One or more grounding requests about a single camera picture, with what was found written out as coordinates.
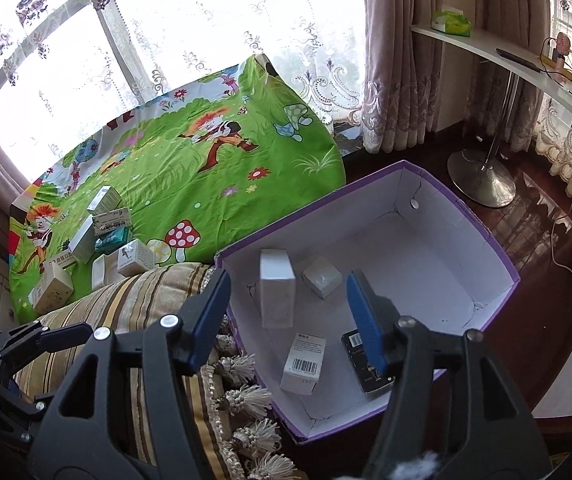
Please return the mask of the small grey cube box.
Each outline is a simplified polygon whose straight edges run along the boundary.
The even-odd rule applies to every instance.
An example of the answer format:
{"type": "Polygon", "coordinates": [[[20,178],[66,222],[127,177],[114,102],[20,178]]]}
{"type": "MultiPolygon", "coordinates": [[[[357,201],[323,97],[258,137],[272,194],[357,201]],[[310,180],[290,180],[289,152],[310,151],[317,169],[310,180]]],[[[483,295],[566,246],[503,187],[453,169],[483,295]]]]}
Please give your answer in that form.
{"type": "Polygon", "coordinates": [[[302,271],[303,281],[322,299],[327,298],[342,283],[342,274],[326,258],[318,257],[302,271]]]}

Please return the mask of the pink figurine on table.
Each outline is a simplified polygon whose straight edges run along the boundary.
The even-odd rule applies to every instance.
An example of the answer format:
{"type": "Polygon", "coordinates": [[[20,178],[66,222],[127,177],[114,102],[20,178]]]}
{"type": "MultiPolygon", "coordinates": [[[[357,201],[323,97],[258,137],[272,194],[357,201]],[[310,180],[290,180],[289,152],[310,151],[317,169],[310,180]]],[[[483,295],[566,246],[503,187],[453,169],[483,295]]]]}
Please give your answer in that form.
{"type": "Polygon", "coordinates": [[[552,60],[555,62],[555,69],[561,72],[564,69],[566,57],[571,50],[570,38],[563,32],[558,32],[555,38],[555,47],[552,51],[552,60]]]}

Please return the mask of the plain white tall box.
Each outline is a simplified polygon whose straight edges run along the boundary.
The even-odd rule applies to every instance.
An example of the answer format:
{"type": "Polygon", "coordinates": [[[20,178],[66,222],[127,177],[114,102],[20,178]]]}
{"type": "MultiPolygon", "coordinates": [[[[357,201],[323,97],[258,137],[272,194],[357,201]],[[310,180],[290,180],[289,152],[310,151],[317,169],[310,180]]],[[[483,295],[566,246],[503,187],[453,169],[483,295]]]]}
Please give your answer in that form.
{"type": "Polygon", "coordinates": [[[284,249],[260,254],[260,309],[264,328],[290,328],[295,317],[295,272],[284,249]]]}

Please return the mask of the teal medicine box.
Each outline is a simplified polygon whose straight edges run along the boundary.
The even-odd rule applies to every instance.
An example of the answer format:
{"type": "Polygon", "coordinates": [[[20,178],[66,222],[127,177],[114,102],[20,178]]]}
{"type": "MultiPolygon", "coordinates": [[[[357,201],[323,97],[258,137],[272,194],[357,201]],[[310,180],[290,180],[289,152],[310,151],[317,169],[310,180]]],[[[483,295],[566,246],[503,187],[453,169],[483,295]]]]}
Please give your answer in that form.
{"type": "Polygon", "coordinates": [[[111,252],[128,244],[131,238],[131,229],[128,226],[120,226],[120,228],[96,238],[95,252],[99,254],[111,254],[111,252]]]}

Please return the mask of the white plastic case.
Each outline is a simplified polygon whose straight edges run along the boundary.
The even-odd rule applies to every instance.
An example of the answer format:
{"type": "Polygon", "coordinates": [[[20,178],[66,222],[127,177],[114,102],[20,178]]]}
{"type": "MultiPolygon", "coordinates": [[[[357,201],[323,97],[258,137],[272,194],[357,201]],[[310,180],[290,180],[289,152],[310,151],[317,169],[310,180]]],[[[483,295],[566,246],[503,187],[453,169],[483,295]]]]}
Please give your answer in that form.
{"type": "Polygon", "coordinates": [[[118,252],[103,254],[97,257],[92,264],[92,291],[120,282],[123,275],[118,272],[118,252]]]}

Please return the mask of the black barcode box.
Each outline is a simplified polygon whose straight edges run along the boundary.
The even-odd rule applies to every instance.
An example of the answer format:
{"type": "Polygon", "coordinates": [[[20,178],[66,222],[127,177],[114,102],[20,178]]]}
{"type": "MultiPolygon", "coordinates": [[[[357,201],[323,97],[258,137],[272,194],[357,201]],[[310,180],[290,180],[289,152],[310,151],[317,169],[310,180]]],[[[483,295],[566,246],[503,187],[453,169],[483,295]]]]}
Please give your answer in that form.
{"type": "Polygon", "coordinates": [[[344,333],[341,336],[341,342],[344,350],[347,352],[363,393],[374,393],[393,384],[392,377],[381,377],[369,363],[358,330],[350,330],[348,333],[344,333]]]}

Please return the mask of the mauve floral curtain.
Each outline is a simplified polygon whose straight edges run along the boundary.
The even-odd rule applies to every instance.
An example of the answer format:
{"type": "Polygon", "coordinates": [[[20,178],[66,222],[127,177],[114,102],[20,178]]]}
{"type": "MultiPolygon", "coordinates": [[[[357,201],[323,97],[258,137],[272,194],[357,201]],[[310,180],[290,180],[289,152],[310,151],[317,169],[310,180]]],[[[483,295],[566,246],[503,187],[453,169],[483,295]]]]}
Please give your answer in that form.
{"type": "MultiPolygon", "coordinates": [[[[361,133],[367,152],[402,151],[433,127],[442,44],[415,35],[445,0],[365,0],[361,133]]],[[[537,51],[550,29],[549,0],[476,0],[476,27],[537,51]]]]}

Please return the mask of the beige barcode carton box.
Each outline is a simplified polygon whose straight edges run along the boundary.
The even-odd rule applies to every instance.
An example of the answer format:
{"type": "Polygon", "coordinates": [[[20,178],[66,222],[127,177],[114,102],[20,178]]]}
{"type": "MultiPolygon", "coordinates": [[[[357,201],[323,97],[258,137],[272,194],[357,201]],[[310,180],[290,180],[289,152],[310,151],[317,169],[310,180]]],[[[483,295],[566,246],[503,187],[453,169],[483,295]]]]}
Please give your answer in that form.
{"type": "Polygon", "coordinates": [[[36,313],[45,314],[63,307],[73,290],[70,274],[54,261],[48,261],[29,298],[36,313]]]}

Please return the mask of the white orange logo box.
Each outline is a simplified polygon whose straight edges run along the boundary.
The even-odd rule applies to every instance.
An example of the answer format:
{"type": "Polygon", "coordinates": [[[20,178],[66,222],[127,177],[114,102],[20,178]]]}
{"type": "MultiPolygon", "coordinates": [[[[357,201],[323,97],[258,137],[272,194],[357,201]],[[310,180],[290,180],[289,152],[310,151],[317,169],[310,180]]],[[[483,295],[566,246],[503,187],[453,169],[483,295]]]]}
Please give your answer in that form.
{"type": "Polygon", "coordinates": [[[62,269],[68,268],[68,266],[72,266],[74,263],[77,262],[76,257],[74,257],[69,250],[63,250],[58,254],[54,255],[52,258],[48,259],[48,262],[57,264],[62,269]]]}

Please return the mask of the white box pink stain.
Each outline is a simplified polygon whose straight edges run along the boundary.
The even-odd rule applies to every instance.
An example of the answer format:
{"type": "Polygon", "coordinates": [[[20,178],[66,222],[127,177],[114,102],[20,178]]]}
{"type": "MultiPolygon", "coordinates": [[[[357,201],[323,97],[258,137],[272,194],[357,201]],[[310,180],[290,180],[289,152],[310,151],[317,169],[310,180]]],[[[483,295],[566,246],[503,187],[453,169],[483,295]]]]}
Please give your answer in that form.
{"type": "Polygon", "coordinates": [[[123,276],[147,272],[156,264],[155,255],[141,240],[131,240],[117,254],[117,272],[123,276]]]}

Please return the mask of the black remote on table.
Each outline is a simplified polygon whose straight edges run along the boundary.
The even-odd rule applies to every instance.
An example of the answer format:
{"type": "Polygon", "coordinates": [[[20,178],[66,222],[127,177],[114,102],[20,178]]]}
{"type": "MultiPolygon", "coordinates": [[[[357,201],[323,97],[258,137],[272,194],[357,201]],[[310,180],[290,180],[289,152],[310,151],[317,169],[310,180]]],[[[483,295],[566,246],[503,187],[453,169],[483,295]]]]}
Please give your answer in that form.
{"type": "Polygon", "coordinates": [[[512,52],[502,50],[499,48],[496,48],[495,51],[502,58],[506,58],[506,60],[513,62],[513,63],[516,63],[516,64],[519,64],[525,68],[528,68],[529,70],[532,70],[533,72],[540,73],[542,71],[538,66],[536,66],[531,61],[528,61],[525,58],[521,58],[521,56],[515,55],[512,52]]]}

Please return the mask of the purple cardboard storage box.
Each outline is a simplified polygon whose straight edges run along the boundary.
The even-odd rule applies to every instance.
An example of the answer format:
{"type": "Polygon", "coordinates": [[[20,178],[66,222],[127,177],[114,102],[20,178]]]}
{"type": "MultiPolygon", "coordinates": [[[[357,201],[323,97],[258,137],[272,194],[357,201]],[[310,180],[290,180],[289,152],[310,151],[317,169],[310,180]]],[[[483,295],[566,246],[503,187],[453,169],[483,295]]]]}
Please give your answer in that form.
{"type": "Polygon", "coordinates": [[[342,275],[361,270],[375,293],[435,332],[460,335],[487,328],[517,288],[520,276],[478,217],[423,168],[396,162],[339,188],[215,257],[231,277],[228,315],[239,344],[255,359],[258,381],[292,437],[319,440],[386,408],[387,390],[365,392],[342,338],[355,322],[343,289],[318,297],[295,284],[295,319],[268,330],[261,321],[260,254],[287,252],[295,273],[316,259],[342,275]],[[293,338],[321,337],[321,377],[308,396],[280,382],[293,338]]]}

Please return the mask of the white curved side table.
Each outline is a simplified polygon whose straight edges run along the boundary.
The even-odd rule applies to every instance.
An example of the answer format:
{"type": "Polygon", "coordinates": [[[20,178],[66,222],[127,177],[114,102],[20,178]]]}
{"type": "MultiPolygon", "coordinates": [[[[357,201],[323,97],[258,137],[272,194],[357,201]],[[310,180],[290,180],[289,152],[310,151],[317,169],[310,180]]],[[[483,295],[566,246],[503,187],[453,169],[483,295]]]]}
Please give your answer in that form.
{"type": "Polygon", "coordinates": [[[438,39],[475,54],[467,101],[467,119],[493,141],[486,153],[462,150],[450,155],[447,170],[458,190],[470,200],[490,208],[506,207],[514,201],[516,183],[498,159],[500,142],[514,150],[525,150],[534,133],[537,110],[548,96],[572,114],[572,78],[545,67],[534,52],[534,40],[525,44],[474,28],[469,37],[450,36],[428,25],[414,25],[413,32],[438,39]],[[521,56],[542,71],[533,72],[499,56],[499,48],[521,56]]]}

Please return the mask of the white green patterned box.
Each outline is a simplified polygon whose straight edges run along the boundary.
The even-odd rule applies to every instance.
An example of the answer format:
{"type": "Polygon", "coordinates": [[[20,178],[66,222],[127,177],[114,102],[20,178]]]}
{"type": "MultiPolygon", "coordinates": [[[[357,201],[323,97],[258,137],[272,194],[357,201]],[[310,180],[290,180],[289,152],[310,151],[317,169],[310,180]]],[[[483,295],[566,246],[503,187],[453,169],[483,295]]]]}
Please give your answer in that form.
{"type": "Polygon", "coordinates": [[[96,214],[92,217],[93,229],[96,236],[103,236],[121,226],[132,226],[131,214],[128,207],[96,214]]]}

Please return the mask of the white barcode small box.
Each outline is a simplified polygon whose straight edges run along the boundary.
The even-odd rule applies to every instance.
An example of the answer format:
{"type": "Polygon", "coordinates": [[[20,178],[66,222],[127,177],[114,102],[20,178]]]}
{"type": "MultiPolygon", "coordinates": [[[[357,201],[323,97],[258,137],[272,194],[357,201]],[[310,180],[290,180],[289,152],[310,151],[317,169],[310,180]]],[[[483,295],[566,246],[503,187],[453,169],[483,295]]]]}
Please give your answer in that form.
{"type": "Polygon", "coordinates": [[[95,240],[93,217],[87,216],[70,240],[68,249],[71,256],[77,262],[88,264],[95,252],[95,240]]]}

